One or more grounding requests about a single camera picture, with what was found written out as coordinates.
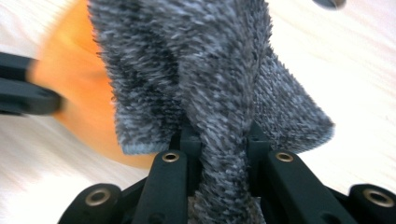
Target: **fuzzy sock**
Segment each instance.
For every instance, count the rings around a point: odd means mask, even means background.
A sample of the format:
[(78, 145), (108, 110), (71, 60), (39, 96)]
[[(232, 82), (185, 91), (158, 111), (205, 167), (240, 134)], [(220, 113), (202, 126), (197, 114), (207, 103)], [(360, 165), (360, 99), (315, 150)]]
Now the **fuzzy sock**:
[(204, 143), (190, 223), (263, 223), (248, 192), (253, 120), (274, 149), (308, 150), (332, 123), (269, 45), (262, 0), (90, 0), (126, 154), (166, 150), (187, 117)]

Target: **wooden table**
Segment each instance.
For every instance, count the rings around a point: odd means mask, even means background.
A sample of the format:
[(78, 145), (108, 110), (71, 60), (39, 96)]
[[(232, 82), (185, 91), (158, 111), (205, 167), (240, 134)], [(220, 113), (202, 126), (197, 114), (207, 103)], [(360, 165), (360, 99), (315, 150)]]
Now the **wooden table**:
[[(0, 0), (0, 51), (35, 57), (73, 0)], [(275, 52), (335, 122), (301, 154), (327, 186), (372, 183), (396, 193), (396, 2), (268, 0)], [(122, 189), (148, 174), (104, 158), (51, 117), (0, 116), (0, 223), (56, 223), (83, 189)]]

